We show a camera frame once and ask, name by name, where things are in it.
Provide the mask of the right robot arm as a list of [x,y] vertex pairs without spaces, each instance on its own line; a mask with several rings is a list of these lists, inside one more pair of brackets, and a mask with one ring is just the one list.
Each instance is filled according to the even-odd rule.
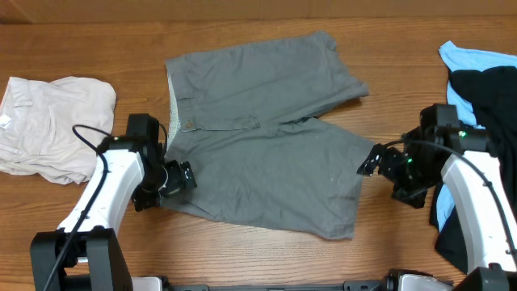
[[357,171],[383,175],[393,182],[393,199],[416,209],[428,188],[443,183],[455,201],[468,256],[467,276],[456,289],[514,290],[516,221],[499,167],[485,130],[462,128],[455,106],[434,104],[398,142],[374,145]]

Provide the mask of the grey shorts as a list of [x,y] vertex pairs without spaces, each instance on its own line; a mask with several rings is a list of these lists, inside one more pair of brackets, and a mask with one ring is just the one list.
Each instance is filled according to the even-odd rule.
[[373,144],[322,115],[364,97],[326,32],[166,61],[166,158],[197,185],[162,206],[212,221],[351,239]]

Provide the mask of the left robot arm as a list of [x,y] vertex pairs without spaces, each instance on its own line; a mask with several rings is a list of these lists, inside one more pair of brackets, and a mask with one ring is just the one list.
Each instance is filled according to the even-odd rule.
[[197,184],[189,162],[165,160],[159,136],[166,129],[148,114],[132,114],[126,133],[105,133],[95,172],[78,203],[56,230],[39,232],[30,255],[38,290],[157,290],[163,276],[131,276],[117,238],[129,204],[135,210],[160,206]]

